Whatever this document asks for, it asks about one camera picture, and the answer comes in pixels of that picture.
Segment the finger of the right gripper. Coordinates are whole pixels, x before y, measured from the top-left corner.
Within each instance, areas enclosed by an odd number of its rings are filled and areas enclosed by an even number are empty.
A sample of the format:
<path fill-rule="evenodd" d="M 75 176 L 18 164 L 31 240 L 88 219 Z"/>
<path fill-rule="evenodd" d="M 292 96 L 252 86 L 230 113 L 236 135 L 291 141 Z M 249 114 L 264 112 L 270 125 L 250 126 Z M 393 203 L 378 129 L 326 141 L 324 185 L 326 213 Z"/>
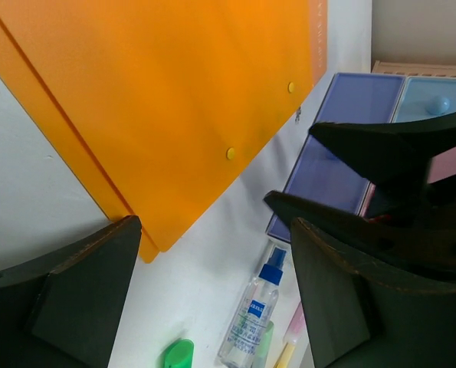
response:
<path fill-rule="evenodd" d="M 456 228 L 399 228 L 278 191 L 265 203 L 289 225 L 300 219 L 363 255 L 403 271 L 456 284 Z"/>
<path fill-rule="evenodd" d="M 377 186 L 456 147 L 456 112 L 403 123 L 315 123 L 309 134 Z"/>

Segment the orange document folder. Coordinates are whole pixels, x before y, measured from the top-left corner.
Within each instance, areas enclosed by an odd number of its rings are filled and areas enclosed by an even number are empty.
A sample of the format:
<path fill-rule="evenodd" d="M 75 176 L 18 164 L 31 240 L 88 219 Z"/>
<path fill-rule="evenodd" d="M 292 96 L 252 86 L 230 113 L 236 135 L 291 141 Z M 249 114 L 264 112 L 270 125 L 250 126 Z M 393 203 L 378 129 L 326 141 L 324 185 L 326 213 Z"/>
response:
<path fill-rule="evenodd" d="M 151 262 L 303 103 L 326 31 L 325 1 L 0 1 L 0 78 Z"/>

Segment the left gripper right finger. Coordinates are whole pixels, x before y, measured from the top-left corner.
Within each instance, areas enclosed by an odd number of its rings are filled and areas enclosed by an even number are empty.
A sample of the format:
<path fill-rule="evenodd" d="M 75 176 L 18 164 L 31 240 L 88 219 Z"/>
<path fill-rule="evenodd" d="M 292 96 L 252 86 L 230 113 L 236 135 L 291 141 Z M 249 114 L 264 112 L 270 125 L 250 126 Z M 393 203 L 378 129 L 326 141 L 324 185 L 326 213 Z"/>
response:
<path fill-rule="evenodd" d="M 302 219 L 291 247 L 316 367 L 456 367 L 456 293 L 410 292 L 343 266 Z"/>

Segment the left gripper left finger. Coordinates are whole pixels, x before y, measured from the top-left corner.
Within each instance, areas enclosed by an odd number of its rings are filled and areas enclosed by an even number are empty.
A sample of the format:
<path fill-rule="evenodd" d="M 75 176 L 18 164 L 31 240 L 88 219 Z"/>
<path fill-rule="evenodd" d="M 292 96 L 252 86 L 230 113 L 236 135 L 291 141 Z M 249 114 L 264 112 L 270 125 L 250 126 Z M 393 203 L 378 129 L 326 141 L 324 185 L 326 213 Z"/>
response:
<path fill-rule="evenodd" d="M 130 215 L 0 270 L 0 367 L 106 367 L 141 239 Z"/>

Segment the clear spray bottle blue cap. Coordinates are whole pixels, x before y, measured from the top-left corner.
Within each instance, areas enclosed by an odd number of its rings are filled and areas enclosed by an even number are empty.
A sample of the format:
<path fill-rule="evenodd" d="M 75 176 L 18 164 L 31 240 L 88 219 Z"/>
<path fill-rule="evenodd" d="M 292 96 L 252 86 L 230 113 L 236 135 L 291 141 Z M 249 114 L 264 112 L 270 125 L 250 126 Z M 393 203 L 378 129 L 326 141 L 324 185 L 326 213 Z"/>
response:
<path fill-rule="evenodd" d="M 286 250 L 274 247 L 258 276 L 248 283 L 218 352 L 224 366 L 252 365 L 278 300 L 286 255 Z"/>

